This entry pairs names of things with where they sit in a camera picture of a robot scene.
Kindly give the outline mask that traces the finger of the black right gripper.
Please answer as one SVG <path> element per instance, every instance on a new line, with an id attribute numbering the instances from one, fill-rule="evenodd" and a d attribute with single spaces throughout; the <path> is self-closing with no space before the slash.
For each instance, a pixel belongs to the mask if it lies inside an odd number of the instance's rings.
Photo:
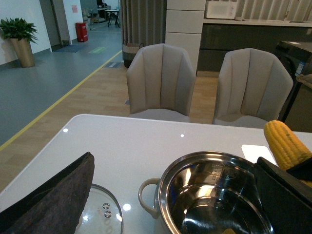
<path id="1" fill-rule="evenodd" d="M 312 188 L 263 157 L 254 165 L 263 211 L 276 234 L 312 232 Z"/>
<path id="2" fill-rule="evenodd" d="M 286 172 L 291 174 L 297 179 L 311 181 L 312 180 L 312 158 L 309 158 L 289 168 Z"/>

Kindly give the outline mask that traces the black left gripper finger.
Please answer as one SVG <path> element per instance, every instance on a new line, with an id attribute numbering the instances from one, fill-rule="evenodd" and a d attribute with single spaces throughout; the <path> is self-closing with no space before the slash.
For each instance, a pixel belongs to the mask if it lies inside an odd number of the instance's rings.
<path id="1" fill-rule="evenodd" d="M 94 176 L 87 152 L 0 214 L 2 234 L 73 234 Z"/>

